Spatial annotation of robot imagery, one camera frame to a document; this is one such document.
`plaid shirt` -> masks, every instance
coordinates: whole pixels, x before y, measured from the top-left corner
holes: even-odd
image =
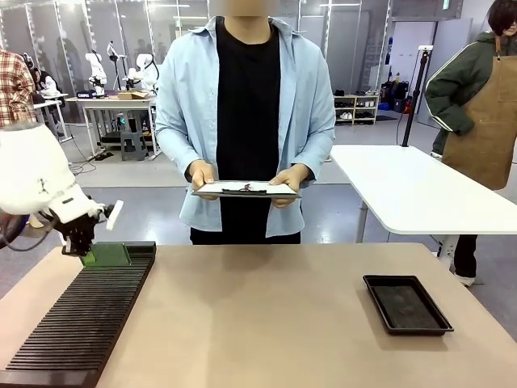
[[[22,57],[0,48],[0,128],[19,121],[36,121],[31,72]]]

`clipboard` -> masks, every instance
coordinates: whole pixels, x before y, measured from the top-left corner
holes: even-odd
[[[287,184],[273,186],[269,182],[257,181],[218,181],[205,184],[193,196],[215,196],[234,198],[270,198],[292,200],[301,198]]]

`blue button-up shirt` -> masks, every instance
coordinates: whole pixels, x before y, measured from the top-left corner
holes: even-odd
[[[280,35],[278,172],[303,163],[316,179],[334,142],[335,110],[329,70],[319,47],[286,23],[278,19],[271,22]],[[217,179],[218,87],[219,57],[213,18],[205,27],[175,40],[160,69],[157,138],[163,152],[186,176],[190,164],[203,159],[215,167]],[[220,201],[203,200],[191,192],[190,186],[180,219],[198,230],[222,231]],[[304,226],[300,200],[285,209],[271,206],[266,237],[295,234]]]

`man's left hand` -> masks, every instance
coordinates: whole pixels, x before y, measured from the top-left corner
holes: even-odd
[[[282,183],[287,184],[293,191],[300,191],[300,184],[309,176],[309,168],[305,164],[295,164],[287,170],[281,171],[275,178],[273,178],[270,184],[279,185]],[[281,200],[273,199],[272,204],[278,209],[283,209],[295,200]]]

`green jacket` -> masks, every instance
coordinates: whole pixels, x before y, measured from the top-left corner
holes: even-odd
[[[517,41],[503,37],[502,55],[517,55]],[[426,100],[433,119],[442,127],[433,152],[442,155],[449,132],[465,135],[474,126],[462,108],[490,79],[495,35],[483,32],[447,62],[427,83]]]

